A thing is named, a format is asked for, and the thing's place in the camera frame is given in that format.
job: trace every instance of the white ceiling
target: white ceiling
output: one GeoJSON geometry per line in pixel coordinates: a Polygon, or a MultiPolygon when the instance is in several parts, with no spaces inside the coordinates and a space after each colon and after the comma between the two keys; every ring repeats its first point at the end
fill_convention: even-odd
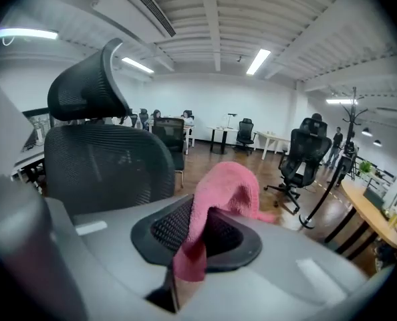
{"type": "MultiPolygon", "coordinates": [[[[174,37],[160,32],[154,43],[146,43],[143,39],[152,35],[138,25],[161,30],[161,24],[135,0],[20,0],[1,24],[57,30],[62,44],[55,46],[55,54],[73,60],[120,37],[124,45],[119,57],[131,57],[155,75],[198,67],[200,72],[245,75],[265,48],[271,55],[257,79],[300,80],[316,98],[349,96],[355,86],[366,106],[397,108],[397,35],[373,0],[153,1],[175,30],[174,37]],[[123,3],[133,3],[142,17],[123,23],[123,3]],[[104,4],[114,6],[106,16],[96,13],[104,4]]],[[[25,54],[28,46],[33,51],[21,41],[0,44],[0,55],[25,54]]]]}

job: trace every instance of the ceiling light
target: ceiling light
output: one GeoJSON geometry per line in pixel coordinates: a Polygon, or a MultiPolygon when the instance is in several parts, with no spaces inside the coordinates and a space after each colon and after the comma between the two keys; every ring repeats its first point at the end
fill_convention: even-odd
{"type": "Polygon", "coordinates": [[[269,54],[271,54],[271,51],[264,50],[264,49],[259,50],[257,57],[255,57],[255,59],[253,60],[251,66],[250,66],[249,70],[247,70],[246,74],[248,74],[248,75],[255,74],[255,72],[257,72],[257,70],[259,69],[261,64],[264,63],[264,61],[267,59],[269,54]]]}
{"type": "Polygon", "coordinates": [[[327,99],[328,104],[352,104],[352,99],[327,99]]]}
{"type": "Polygon", "coordinates": [[[364,130],[362,131],[362,134],[364,136],[372,136],[371,130],[368,127],[364,128],[364,130]]]}
{"type": "Polygon", "coordinates": [[[22,28],[7,28],[0,29],[0,38],[4,37],[39,37],[56,39],[57,32],[44,31],[42,29],[22,29],[22,28]]]}
{"type": "Polygon", "coordinates": [[[154,73],[154,71],[152,71],[150,68],[147,68],[146,66],[143,66],[142,64],[135,62],[134,60],[131,60],[130,58],[125,57],[122,59],[122,61],[129,63],[130,65],[135,66],[141,70],[144,70],[145,72],[147,72],[149,74],[154,73]]]}

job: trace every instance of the wall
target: wall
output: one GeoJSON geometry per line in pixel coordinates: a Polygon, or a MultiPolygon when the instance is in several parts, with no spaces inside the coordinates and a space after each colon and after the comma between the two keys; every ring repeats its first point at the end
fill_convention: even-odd
{"type": "MultiPolygon", "coordinates": [[[[47,93],[53,81],[72,66],[71,62],[41,60],[0,61],[0,83],[7,97],[21,112],[47,107],[47,93]]],[[[140,87],[136,80],[114,73],[123,94],[140,87]]]]}
{"type": "MultiPolygon", "coordinates": [[[[318,112],[322,115],[323,121],[327,123],[327,136],[334,137],[336,127],[342,128],[344,137],[347,136],[348,123],[342,118],[347,114],[341,106],[329,106],[325,102],[309,99],[309,114],[318,112]]],[[[397,175],[397,128],[362,123],[361,126],[355,126],[356,131],[355,143],[360,148],[358,155],[378,166],[381,170],[386,170],[393,175],[397,175]],[[373,137],[367,137],[362,134],[362,130],[369,126],[372,130],[373,137]],[[378,139],[383,147],[377,147],[373,142],[378,139]]]]}
{"type": "MultiPolygon", "coordinates": [[[[134,110],[146,108],[149,114],[158,109],[163,116],[180,116],[184,110],[192,110],[194,135],[202,140],[211,139],[212,130],[207,127],[221,126],[223,116],[228,113],[237,113],[231,118],[233,128],[238,128],[242,119],[250,118],[254,130],[284,135],[290,98],[288,88],[220,74],[159,76],[145,83],[139,94],[126,95],[134,110]]],[[[215,132],[215,141],[220,142],[222,134],[215,132]]],[[[229,132],[227,142],[235,144],[236,136],[236,132],[229,132]]],[[[256,141],[258,147],[263,148],[265,141],[256,141]]]]}

